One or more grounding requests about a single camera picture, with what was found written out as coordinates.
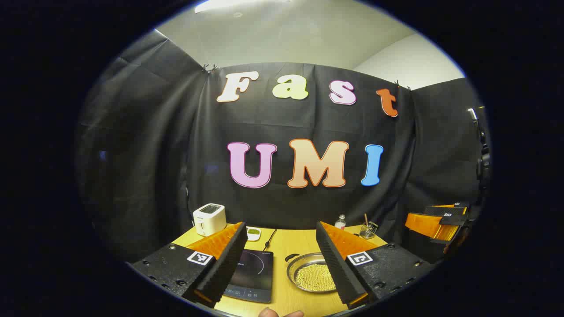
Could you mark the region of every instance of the power cord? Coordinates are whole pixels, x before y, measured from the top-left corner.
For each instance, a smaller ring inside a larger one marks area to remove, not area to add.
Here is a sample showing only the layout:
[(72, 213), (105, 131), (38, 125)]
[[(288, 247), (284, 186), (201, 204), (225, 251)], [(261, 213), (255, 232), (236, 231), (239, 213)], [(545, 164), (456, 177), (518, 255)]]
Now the power cord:
[(270, 240), (272, 240), (272, 236), (274, 236), (274, 234), (278, 231), (278, 229), (274, 229), (274, 232), (270, 235), (270, 239), (265, 243), (265, 248), (262, 249), (262, 251), (264, 252), (266, 250), (266, 248), (268, 248), (270, 246)]

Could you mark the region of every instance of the induction cooktop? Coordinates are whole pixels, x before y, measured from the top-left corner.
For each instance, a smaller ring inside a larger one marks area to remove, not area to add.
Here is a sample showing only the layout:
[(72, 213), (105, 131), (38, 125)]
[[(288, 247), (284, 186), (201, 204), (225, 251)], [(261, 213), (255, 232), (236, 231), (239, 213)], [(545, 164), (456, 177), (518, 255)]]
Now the induction cooktop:
[(270, 303), (273, 262), (273, 252), (243, 250), (224, 295), (246, 301)]

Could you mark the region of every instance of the pink letter u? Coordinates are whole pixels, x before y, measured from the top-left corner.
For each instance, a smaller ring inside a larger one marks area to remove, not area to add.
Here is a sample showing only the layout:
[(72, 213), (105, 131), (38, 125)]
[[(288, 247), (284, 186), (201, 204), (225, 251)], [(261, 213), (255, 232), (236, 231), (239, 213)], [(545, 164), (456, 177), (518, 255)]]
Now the pink letter u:
[(245, 154), (250, 146), (243, 142), (233, 142), (227, 145), (231, 153), (231, 177), (233, 180), (244, 187), (261, 188), (268, 184), (272, 174), (272, 154), (277, 148), (274, 144), (260, 143), (256, 146), (261, 154), (261, 169), (257, 177), (248, 176), (245, 172)]

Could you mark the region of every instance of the toaster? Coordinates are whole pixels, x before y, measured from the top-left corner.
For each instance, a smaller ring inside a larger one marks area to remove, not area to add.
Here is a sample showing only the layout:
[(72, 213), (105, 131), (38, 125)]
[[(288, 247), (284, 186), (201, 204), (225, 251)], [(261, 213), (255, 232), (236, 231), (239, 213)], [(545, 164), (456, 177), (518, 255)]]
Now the toaster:
[(194, 211), (194, 225), (201, 236), (210, 236), (227, 226), (225, 206), (207, 204)]

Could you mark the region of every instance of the ceiling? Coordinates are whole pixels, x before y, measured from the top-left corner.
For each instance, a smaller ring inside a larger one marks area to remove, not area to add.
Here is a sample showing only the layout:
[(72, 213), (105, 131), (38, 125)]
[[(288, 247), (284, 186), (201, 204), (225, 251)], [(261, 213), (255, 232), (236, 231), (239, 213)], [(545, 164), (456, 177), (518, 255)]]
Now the ceiling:
[(353, 69), (415, 31), (353, 0), (265, 0), (199, 13), (157, 27), (200, 64), (291, 62)]

